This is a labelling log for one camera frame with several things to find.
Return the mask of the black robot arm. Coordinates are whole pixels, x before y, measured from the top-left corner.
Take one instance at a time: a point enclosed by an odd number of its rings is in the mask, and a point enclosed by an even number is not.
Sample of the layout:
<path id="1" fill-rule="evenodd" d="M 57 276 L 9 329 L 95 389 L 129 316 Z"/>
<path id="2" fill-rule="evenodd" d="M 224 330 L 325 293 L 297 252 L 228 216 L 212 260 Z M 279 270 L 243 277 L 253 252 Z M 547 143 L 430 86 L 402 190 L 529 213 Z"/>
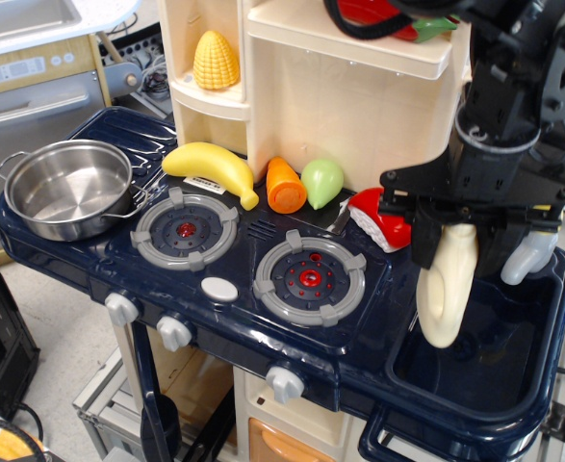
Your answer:
<path id="1" fill-rule="evenodd" d="M 329 1 L 344 34 L 381 39 L 416 19 L 458 17 L 472 27 L 472 80 L 445 151 L 421 165 L 381 174 L 379 211 L 412 228 L 412 259 L 435 260 L 450 225 L 471 224 L 477 275 L 500 270 L 533 231 L 555 232 L 565 184 L 526 168 L 555 124 L 565 129 L 565 1 L 397 1 L 395 14 L 362 25 Z"/>

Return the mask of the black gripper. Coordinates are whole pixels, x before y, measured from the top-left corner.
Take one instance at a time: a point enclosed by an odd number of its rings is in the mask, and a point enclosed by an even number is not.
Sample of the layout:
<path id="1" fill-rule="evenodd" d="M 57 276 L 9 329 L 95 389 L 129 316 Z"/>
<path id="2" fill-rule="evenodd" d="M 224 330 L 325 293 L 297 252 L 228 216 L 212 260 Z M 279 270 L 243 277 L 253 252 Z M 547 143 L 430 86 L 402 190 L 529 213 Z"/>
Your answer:
<path id="1" fill-rule="evenodd" d="M 528 230 L 554 232 L 565 208 L 565 183 L 539 167 L 565 162 L 544 156 L 539 145 L 551 123 L 505 140 L 475 125 L 457 124 L 446 150 L 436 159 L 382 173 L 382 216 L 411 225 L 411 256 L 430 270 L 447 226 L 477 228 L 475 277 L 501 270 Z"/>

